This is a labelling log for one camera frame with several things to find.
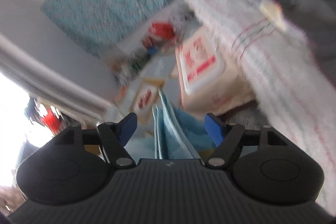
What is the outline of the light blue towel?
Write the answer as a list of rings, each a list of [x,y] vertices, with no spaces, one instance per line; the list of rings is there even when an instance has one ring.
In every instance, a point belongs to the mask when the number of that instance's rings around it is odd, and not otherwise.
[[[204,123],[174,107],[162,91],[159,99],[161,103],[152,107],[155,158],[204,160],[216,148]]]

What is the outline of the pink wet wipes pack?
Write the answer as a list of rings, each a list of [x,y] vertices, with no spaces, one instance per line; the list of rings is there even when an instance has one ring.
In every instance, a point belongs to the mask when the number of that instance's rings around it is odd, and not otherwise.
[[[205,27],[185,39],[175,57],[182,108],[195,118],[222,115],[255,99],[235,60],[215,47]]]

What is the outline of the white striped blanket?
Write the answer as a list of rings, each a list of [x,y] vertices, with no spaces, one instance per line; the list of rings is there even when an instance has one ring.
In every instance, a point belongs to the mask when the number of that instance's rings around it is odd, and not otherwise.
[[[335,88],[309,43],[280,31],[259,10],[266,0],[185,0],[242,68],[271,126],[315,159],[325,173],[318,197],[335,212]]]

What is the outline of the white window curtain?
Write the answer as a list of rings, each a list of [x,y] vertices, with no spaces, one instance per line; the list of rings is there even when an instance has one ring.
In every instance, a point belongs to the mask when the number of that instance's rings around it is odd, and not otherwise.
[[[1,35],[1,71],[27,92],[76,115],[103,120],[113,102],[86,90],[37,61]]]

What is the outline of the red plastic bag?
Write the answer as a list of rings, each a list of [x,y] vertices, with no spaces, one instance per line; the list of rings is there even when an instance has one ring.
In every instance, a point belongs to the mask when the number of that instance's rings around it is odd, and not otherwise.
[[[153,22],[148,29],[148,33],[164,40],[175,38],[174,28],[168,22]]]

